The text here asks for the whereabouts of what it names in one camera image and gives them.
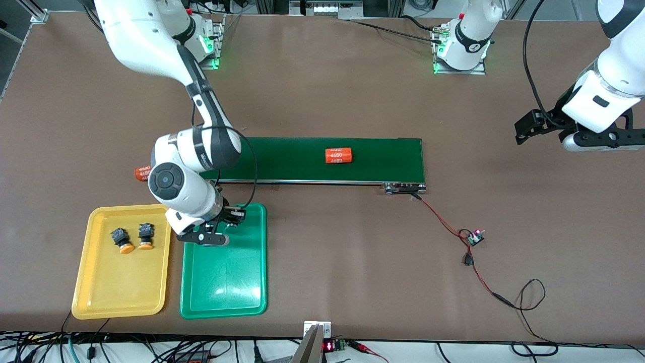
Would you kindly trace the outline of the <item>green plastic tray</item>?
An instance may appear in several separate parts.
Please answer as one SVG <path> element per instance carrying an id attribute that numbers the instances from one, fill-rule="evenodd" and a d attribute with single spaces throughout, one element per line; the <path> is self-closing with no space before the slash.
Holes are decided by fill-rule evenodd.
<path id="1" fill-rule="evenodd" d="M 248 206 L 237 228 L 220 223 L 230 237 L 223 247 L 184 244 L 179 312 L 184 319 L 223 319 L 263 314 L 267 290 L 267 210 Z"/>

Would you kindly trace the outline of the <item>green belt conveyor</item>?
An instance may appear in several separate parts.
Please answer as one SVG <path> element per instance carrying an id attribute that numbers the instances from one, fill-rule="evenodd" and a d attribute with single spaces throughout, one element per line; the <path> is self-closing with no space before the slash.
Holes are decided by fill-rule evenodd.
<path id="1" fill-rule="evenodd" d="M 345 147 L 352 163 L 325 164 L 325 149 Z M 387 195 L 427 189 L 422 142 L 411 138 L 251 137 L 233 167 L 202 177 L 228 184 L 379 186 Z"/>

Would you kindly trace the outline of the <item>yellow plastic tray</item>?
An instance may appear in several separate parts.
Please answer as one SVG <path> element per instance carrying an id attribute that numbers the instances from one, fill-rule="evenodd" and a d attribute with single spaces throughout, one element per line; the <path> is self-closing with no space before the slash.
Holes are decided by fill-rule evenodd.
<path id="1" fill-rule="evenodd" d="M 124 205 L 95 209 L 88 218 L 72 315 L 79 320 L 154 315 L 164 306 L 172 230 L 166 207 Z M 139 250 L 138 229 L 154 225 L 152 250 Z M 120 254 L 110 233 L 125 229 L 134 246 Z"/>

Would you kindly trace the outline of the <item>silver metal frame structure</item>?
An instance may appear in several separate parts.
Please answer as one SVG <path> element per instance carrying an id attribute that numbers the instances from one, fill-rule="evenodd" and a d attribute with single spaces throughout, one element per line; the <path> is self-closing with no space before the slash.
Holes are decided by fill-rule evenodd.
<path id="1" fill-rule="evenodd" d="M 337 19 L 398 18 L 406 0 L 249 0 L 263 15 Z"/>

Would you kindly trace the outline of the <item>aluminium table corner bracket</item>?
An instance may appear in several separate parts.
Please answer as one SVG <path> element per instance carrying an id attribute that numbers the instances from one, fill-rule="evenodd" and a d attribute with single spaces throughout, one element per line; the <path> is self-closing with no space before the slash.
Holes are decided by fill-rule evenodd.
<path id="1" fill-rule="evenodd" d="M 30 15 L 30 23 L 46 23 L 48 10 L 41 7 L 35 0 L 16 0 Z"/>

